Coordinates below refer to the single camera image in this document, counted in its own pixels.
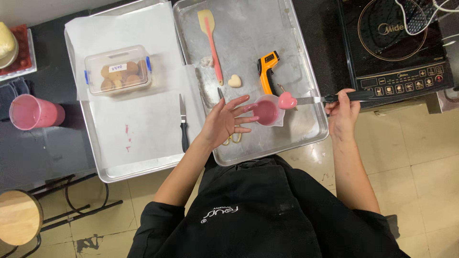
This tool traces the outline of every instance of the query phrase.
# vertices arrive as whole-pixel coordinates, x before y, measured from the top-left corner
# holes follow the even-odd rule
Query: pink heart-shaped dessert
[[[280,109],[292,109],[297,103],[297,99],[292,97],[290,92],[284,92],[280,95],[278,104]]]

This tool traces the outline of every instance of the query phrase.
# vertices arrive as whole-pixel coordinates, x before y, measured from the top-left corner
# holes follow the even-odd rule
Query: silicone spatula
[[[209,38],[210,49],[212,50],[212,59],[215,68],[215,75],[217,76],[218,84],[223,86],[223,75],[222,69],[220,68],[220,62],[218,62],[217,51],[213,43],[213,29],[215,28],[215,20],[210,10],[202,10],[198,12],[199,25],[201,26],[202,32],[204,32]]]

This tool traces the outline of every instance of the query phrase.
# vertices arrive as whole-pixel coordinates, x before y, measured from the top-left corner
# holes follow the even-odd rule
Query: black chef jacket
[[[279,156],[206,165],[201,185],[186,217],[148,203],[128,258],[408,257],[384,216],[350,210]]]

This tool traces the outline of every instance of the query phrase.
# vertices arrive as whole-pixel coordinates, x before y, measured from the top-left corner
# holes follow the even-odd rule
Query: midea logo
[[[392,26],[392,25],[389,25],[387,23],[381,23],[378,26],[378,32],[381,35],[387,35],[387,34],[389,34],[391,32],[399,31],[399,30],[403,30],[403,29],[405,29],[405,26],[398,25],[398,24],[396,26]]]

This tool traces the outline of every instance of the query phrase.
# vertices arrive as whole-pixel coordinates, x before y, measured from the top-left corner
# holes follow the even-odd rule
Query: floor tile
[[[427,233],[431,258],[459,257],[459,226]]]
[[[49,219],[54,216],[63,214],[67,212],[66,200],[64,190],[57,191],[48,196],[45,196],[39,200],[42,209],[43,209],[43,219]],[[50,224],[56,223],[58,221],[67,219],[67,216],[52,221],[50,223],[44,224],[43,226],[48,226]],[[72,233],[70,231],[70,225],[64,224],[53,229],[44,231],[41,233],[42,244],[41,246],[55,245],[65,242],[72,241]]]
[[[108,187],[110,195],[107,204],[118,200],[123,200],[123,203],[72,221],[70,229],[74,241],[91,237],[94,234],[105,236],[137,229],[128,182],[125,180],[111,183]],[[96,209],[102,206],[106,192],[100,179],[93,177],[69,187],[68,195],[75,208],[90,204],[90,209]]]
[[[5,243],[0,243],[0,255],[3,255],[12,250],[11,246],[5,248]],[[19,258],[31,251],[37,244],[36,240],[20,246],[8,258]],[[51,246],[40,246],[37,251],[29,256],[29,258],[75,258],[75,249],[72,242],[56,244]]]
[[[297,149],[279,153],[293,168],[310,174],[328,190],[335,189],[335,166],[331,137]]]
[[[422,105],[398,115],[412,165],[459,154],[459,110],[430,115]]]
[[[145,206],[153,201],[155,193],[171,172],[172,168],[128,179],[135,220],[138,226],[140,226],[140,215]]]
[[[77,258],[126,258],[136,230],[75,241]]]
[[[459,225],[459,155],[412,166],[427,232]]]
[[[430,258],[425,234],[397,239],[398,246],[411,258]]]
[[[409,166],[402,128],[396,113],[378,117],[359,114],[355,139],[367,174]]]
[[[397,215],[401,237],[425,233],[410,167],[371,174],[368,178],[382,215]]]
[[[336,197],[336,189],[330,190],[330,192]]]

